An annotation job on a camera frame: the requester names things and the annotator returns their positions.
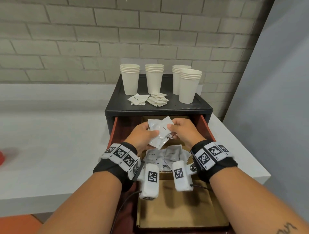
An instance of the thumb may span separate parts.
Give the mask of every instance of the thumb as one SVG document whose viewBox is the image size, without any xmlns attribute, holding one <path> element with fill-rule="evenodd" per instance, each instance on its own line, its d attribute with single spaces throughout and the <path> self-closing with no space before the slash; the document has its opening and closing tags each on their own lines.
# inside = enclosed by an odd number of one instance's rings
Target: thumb
<svg viewBox="0 0 309 234">
<path fill-rule="evenodd" d="M 169 123 L 169 124 L 167 125 L 167 128 L 168 128 L 170 131 L 176 132 L 176 133 L 177 133 L 177 130 L 178 130 L 178 126 L 177 126 L 177 125 L 174 125 L 174 124 Z"/>
<path fill-rule="evenodd" d="M 154 138 L 157 135 L 159 135 L 159 130 L 154 130 L 154 131 L 148 131 L 150 138 Z"/>
</svg>

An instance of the forearm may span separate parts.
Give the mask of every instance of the forearm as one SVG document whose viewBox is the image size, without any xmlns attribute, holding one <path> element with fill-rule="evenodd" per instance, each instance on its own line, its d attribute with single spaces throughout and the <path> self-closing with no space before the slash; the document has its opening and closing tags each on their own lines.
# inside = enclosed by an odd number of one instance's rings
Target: forearm
<svg viewBox="0 0 309 234">
<path fill-rule="evenodd" d="M 108 234 L 121 193 L 108 171 L 94 173 L 47 220 L 39 234 Z"/>
<path fill-rule="evenodd" d="M 309 233 L 304 220 L 237 167 L 217 172 L 210 184 L 237 234 Z"/>
</svg>

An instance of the black cabinet top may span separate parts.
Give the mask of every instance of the black cabinet top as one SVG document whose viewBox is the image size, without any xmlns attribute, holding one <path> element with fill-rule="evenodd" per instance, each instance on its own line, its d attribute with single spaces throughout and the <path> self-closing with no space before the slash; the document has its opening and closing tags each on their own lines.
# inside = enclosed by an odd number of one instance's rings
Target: black cabinet top
<svg viewBox="0 0 309 234">
<path fill-rule="evenodd" d="M 173 75 L 163 74 L 161 93 L 168 94 L 166 96 L 169 101 L 162 107 L 155 107 L 146 101 L 145 105 L 131 105 L 125 95 L 122 77 L 120 75 L 116 84 L 113 95 L 105 109 L 105 116 L 142 116 L 142 115 L 210 115 L 213 109 L 207 102 L 195 94 L 191 104 L 179 102 L 179 96 L 173 94 Z M 138 94 L 145 95 L 147 92 L 146 74 L 139 75 Z"/>
</svg>

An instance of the metal screw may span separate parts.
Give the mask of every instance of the metal screw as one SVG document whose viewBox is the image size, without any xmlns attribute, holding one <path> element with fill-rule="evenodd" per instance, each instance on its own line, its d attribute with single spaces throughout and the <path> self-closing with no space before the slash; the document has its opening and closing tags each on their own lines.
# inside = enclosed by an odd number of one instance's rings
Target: metal screw
<svg viewBox="0 0 309 234">
<path fill-rule="evenodd" d="M 191 170 L 191 171 L 196 171 L 196 167 L 195 167 L 194 165 L 191 165 L 191 166 L 190 166 L 190 170 Z"/>
</svg>

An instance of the person's right hand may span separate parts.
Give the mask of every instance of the person's right hand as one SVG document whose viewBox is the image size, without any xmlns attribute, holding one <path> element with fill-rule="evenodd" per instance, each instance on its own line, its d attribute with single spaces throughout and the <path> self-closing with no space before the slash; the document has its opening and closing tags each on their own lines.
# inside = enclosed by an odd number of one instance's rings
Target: person's right hand
<svg viewBox="0 0 309 234">
<path fill-rule="evenodd" d="M 203 136 L 197 131 L 194 124 L 189 119 L 175 118 L 172 120 L 173 124 L 168 124 L 167 128 L 172 131 L 173 139 L 180 138 L 185 145 L 191 149 L 196 143 L 205 140 Z"/>
</svg>

